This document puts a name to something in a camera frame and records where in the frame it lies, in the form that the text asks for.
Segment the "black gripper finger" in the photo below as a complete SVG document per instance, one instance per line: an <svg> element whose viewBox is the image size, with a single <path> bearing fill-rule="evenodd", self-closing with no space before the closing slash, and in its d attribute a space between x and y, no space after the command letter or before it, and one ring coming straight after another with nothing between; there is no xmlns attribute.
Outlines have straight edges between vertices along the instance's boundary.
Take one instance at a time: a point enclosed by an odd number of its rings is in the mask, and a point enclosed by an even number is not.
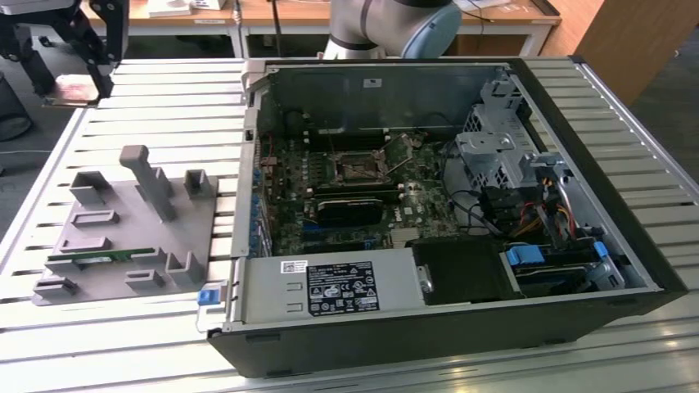
<svg viewBox="0 0 699 393"><path fill-rule="evenodd" d="M34 37L27 26L2 23L2 57L22 65L34 91L40 97L52 93L55 77L34 49Z"/></svg>
<svg viewBox="0 0 699 393"><path fill-rule="evenodd" d="M87 71L102 99L112 94L112 71L120 65L128 47L130 1L95 0L88 1L87 6L106 24L106 39L95 32L80 7L70 27L75 33L78 52L87 62Z"/></svg>

